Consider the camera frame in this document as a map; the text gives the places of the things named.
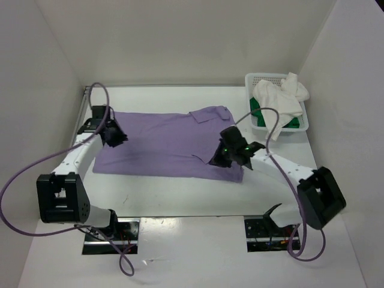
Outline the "purple t shirt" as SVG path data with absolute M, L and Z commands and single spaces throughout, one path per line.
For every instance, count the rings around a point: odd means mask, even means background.
M 241 166 L 209 164 L 220 144 L 220 132 L 235 123 L 228 108 L 209 106 L 187 114 L 117 112 L 115 116 L 128 140 L 115 148 L 104 145 L 95 158 L 94 173 L 242 182 Z

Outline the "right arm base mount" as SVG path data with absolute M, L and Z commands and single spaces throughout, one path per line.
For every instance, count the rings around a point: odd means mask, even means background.
M 244 218 L 248 252 L 287 251 L 294 225 L 278 227 L 267 215 Z

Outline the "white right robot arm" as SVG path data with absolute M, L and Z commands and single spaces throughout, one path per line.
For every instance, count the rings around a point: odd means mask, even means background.
M 298 204 L 279 203 L 265 213 L 263 229 L 270 236 L 299 223 L 322 230 L 346 207 L 346 200 L 328 168 L 301 166 L 269 152 L 259 142 L 248 143 L 233 125 L 220 133 L 219 146 L 209 164 L 230 168 L 234 163 L 263 173 L 294 191 Z

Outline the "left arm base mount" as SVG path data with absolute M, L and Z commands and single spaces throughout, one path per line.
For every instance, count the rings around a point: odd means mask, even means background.
M 114 232 L 107 228 L 100 230 L 126 254 L 137 254 L 139 240 L 139 219 L 120 218 Z M 82 255 L 110 255 L 118 252 L 94 229 L 80 229 L 85 235 Z

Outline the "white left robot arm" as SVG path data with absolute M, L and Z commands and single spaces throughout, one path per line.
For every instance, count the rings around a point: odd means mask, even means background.
M 128 140 L 113 109 L 91 107 L 92 116 L 79 128 L 74 149 L 52 173 L 37 179 L 40 218 L 44 223 L 73 223 L 98 228 L 105 239 L 115 239 L 120 225 L 116 212 L 91 205 L 83 184 L 93 160 L 106 145 L 115 148 Z

